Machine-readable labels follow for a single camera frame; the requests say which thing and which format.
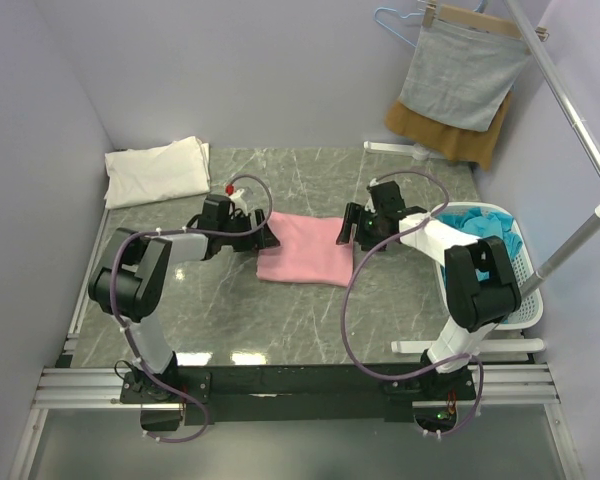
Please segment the pink t shirt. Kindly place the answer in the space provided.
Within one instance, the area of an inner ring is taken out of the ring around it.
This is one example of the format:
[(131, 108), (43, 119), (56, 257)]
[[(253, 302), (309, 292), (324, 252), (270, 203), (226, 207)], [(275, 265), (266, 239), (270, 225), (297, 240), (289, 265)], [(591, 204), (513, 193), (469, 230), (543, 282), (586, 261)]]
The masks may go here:
[(278, 283), (346, 287), (353, 274), (352, 243), (336, 243), (341, 217), (317, 218), (274, 212), (269, 221), (279, 247), (261, 250), (256, 276)]

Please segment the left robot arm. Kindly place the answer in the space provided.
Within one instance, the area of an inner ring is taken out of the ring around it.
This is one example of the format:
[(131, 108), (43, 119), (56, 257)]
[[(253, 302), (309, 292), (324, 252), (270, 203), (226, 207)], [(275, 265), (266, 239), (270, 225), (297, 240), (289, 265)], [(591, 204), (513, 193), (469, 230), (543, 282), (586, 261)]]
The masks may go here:
[(146, 374), (144, 389), (156, 401), (173, 399), (180, 388), (176, 353), (157, 318), (169, 268), (210, 260), (225, 246), (241, 253), (280, 245), (269, 216), (251, 211), (244, 193), (208, 195), (201, 212), (179, 231), (116, 229), (91, 273), (89, 298), (120, 324), (134, 367)]

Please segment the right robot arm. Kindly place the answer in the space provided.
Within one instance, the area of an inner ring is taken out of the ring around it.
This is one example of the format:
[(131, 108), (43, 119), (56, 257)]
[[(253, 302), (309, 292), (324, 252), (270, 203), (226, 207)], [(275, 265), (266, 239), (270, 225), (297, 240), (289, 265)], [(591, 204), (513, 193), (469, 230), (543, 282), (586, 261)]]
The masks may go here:
[(424, 395), (440, 399), (454, 386), (455, 373), (478, 352), (484, 337), (517, 311), (522, 296), (504, 241), (464, 233), (422, 207), (408, 207), (394, 181), (375, 182), (365, 205), (346, 205), (336, 243), (358, 244), (367, 255), (399, 242), (444, 270), (449, 318), (425, 350), (419, 374)]

